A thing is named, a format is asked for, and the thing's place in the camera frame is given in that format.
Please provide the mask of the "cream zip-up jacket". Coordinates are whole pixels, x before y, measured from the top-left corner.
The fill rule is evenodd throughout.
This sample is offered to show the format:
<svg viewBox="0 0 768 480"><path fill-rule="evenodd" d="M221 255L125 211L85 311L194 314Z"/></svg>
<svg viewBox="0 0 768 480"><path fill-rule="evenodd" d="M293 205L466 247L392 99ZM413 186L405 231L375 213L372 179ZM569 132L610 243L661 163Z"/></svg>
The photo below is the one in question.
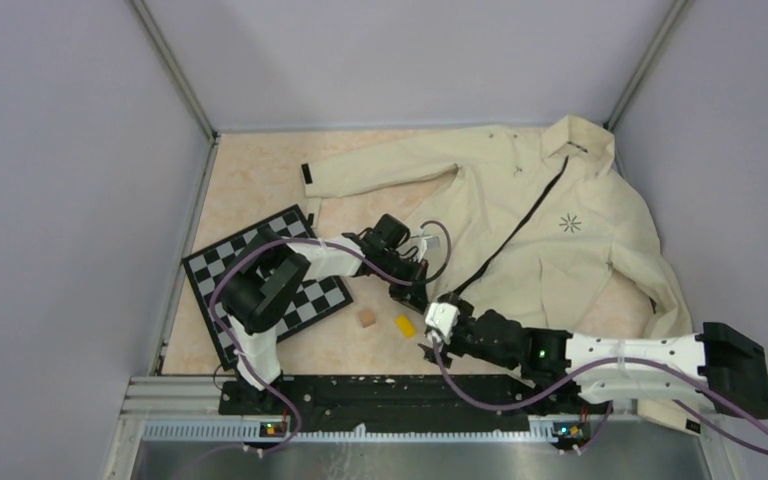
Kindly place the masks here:
<svg viewBox="0 0 768 480"><path fill-rule="evenodd" d="M430 297L454 292L529 327L569 329L614 273L653 307L643 334L692 331L677 277L644 199L613 167L614 136L568 115L540 131L491 125L442 130L302 166L311 204L450 174L405 220L438 220L452 251Z"/></svg>

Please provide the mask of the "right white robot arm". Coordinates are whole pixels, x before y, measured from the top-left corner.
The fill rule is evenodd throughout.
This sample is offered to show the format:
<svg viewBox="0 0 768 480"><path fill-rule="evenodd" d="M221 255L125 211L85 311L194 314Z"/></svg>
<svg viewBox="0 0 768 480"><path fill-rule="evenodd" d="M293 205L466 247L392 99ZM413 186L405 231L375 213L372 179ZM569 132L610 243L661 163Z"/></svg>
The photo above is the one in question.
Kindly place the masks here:
<svg viewBox="0 0 768 480"><path fill-rule="evenodd" d="M475 316L471 304L447 295L427 306L424 324L429 361L470 356L513 370L560 412L584 401L709 401L724 415L768 420L765 349L723 323L678 337L615 339L525 327L494 310Z"/></svg>

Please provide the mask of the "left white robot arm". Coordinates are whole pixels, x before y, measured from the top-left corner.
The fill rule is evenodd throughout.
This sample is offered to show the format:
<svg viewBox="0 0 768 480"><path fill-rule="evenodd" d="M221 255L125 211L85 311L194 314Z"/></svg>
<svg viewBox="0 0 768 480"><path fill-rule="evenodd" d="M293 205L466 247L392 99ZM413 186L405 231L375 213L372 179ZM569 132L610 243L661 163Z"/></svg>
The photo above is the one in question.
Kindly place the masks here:
<svg viewBox="0 0 768 480"><path fill-rule="evenodd" d="M262 414L279 404L278 326L304 283L377 276L388 283L394 301L423 311L426 286L441 274L431 271L427 259L437 248L451 250L447 232L412 232L389 214L359 233L327 239L259 229L219 278L208 302L212 320L230 336L243 401Z"/></svg>

